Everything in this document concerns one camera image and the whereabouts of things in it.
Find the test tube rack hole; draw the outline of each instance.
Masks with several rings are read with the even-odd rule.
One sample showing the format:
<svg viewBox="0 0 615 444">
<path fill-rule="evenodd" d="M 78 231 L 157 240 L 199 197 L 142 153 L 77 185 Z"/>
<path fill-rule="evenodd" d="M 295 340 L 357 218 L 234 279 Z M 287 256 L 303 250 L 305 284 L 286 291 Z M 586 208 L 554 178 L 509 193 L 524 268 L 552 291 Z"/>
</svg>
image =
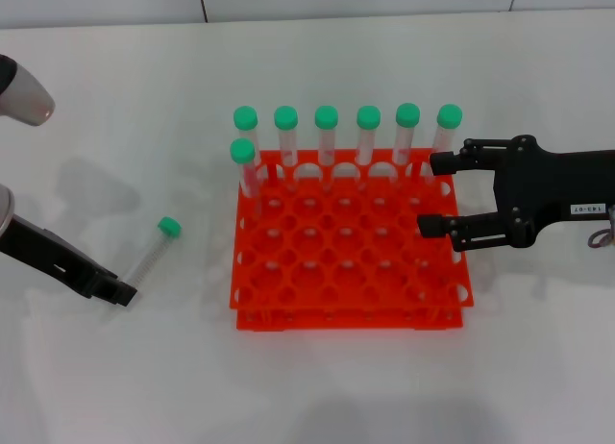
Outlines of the test tube rack hole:
<svg viewBox="0 0 615 444">
<path fill-rule="evenodd" d="M 260 151 L 257 199 L 239 190 L 230 306 L 237 328 L 406 328 L 463 325 L 473 305 L 466 258 L 448 239 L 424 239 L 420 213 L 457 215 L 453 179 L 425 177 L 431 149 L 393 165 L 391 149 L 356 165 L 356 150 L 335 150 L 335 165 L 300 150 L 282 165 Z"/>
</svg>

